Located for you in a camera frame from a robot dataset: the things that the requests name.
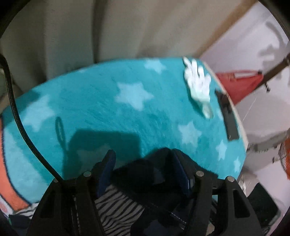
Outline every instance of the white star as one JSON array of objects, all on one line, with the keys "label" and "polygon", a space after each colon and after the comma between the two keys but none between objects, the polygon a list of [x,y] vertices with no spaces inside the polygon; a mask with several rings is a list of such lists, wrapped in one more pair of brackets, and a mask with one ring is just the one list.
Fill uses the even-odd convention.
[{"label": "white star", "polygon": [[141,82],[134,84],[118,83],[120,93],[115,97],[116,102],[130,104],[134,109],[142,111],[143,103],[154,96],[144,90]]},{"label": "white star", "polygon": [[79,174],[91,170],[97,162],[102,161],[109,149],[111,149],[110,146],[104,144],[93,151],[77,150],[80,162],[82,163]]},{"label": "white star", "polygon": [[220,119],[220,120],[224,120],[224,117],[223,117],[223,115],[222,115],[222,111],[218,108],[217,109],[217,115],[218,115],[218,118]]},{"label": "white star", "polygon": [[237,159],[234,161],[234,166],[235,166],[235,172],[239,172],[240,166],[241,166],[241,163],[239,161],[239,157],[237,157]]},{"label": "white star", "polygon": [[23,124],[31,126],[34,132],[40,130],[43,121],[55,115],[54,111],[48,106],[48,101],[49,96],[46,95],[26,108]]},{"label": "white star", "polygon": [[166,66],[164,66],[159,59],[148,59],[144,67],[148,70],[154,70],[156,73],[161,74],[163,70],[166,70]]},{"label": "white star", "polygon": [[223,159],[224,160],[224,157],[226,155],[226,149],[227,149],[227,147],[224,144],[224,142],[221,141],[220,144],[217,145],[215,149],[218,152],[218,160],[220,160],[220,159]]},{"label": "white star", "polygon": [[178,130],[181,132],[183,144],[191,143],[192,146],[197,147],[197,141],[202,132],[194,127],[192,121],[187,125],[178,125]]}]

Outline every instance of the orange stripe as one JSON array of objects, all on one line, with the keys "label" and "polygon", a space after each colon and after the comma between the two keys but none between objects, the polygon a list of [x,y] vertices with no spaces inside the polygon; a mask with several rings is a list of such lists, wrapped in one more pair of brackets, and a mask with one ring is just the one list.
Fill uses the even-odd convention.
[{"label": "orange stripe", "polygon": [[24,201],[13,189],[4,163],[3,156],[3,137],[2,137],[2,118],[0,119],[0,194],[6,200],[6,202],[12,207],[14,211],[18,211],[28,207],[26,201]]}]

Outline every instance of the black cable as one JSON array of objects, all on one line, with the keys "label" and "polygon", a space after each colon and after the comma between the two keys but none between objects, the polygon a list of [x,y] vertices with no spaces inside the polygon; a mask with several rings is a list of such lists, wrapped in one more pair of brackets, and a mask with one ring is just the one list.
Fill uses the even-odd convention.
[{"label": "black cable", "polygon": [[26,133],[24,127],[23,127],[23,124],[21,122],[21,119],[20,119],[20,116],[19,116],[19,113],[18,113],[18,110],[17,110],[14,94],[13,94],[13,87],[12,87],[10,70],[9,70],[7,61],[6,61],[5,57],[2,54],[0,54],[0,64],[3,67],[4,74],[5,74],[6,86],[7,86],[7,92],[8,92],[8,97],[9,97],[9,101],[10,101],[11,110],[12,110],[16,125],[17,125],[17,127],[19,129],[19,132],[20,132],[22,138],[24,139],[24,141],[26,142],[27,146],[30,148],[32,153],[41,162],[41,164],[44,165],[44,167],[57,179],[57,181],[59,183],[61,183],[62,186],[65,186],[63,178],[56,172],[55,169],[52,168],[52,166],[40,154],[40,152],[37,150],[37,148],[34,146],[32,141],[28,137],[28,135],[27,135],[27,133]]}]

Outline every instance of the teal blanket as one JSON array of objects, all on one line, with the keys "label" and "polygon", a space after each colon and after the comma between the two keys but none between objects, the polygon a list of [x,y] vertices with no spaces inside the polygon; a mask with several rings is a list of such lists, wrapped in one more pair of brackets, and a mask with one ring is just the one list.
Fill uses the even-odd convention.
[{"label": "teal blanket", "polygon": [[[65,179],[90,170],[108,149],[116,152],[120,167],[161,147],[180,149],[219,178],[236,178],[245,149],[242,138],[227,140],[214,93],[220,87],[212,78],[214,117],[205,119],[189,96],[184,68],[182,58],[100,63],[33,88],[17,106],[32,142]],[[53,177],[23,141],[10,108],[2,122],[10,187],[24,202],[37,202]],[[2,189],[1,196],[13,205]]]}]

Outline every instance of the crumpled white glove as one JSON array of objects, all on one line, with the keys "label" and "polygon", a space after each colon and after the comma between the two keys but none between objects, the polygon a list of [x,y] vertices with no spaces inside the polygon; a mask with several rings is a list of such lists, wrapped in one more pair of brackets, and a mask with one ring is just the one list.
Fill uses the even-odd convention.
[{"label": "crumpled white glove", "polygon": [[211,76],[207,74],[204,76],[203,67],[197,67],[196,60],[191,62],[184,57],[183,62],[186,66],[184,70],[184,78],[190,89],[191,97],[200,106],[202,113],[207,119],[213,117],[213,112],[210,106],[209,85],[211,83]]}]

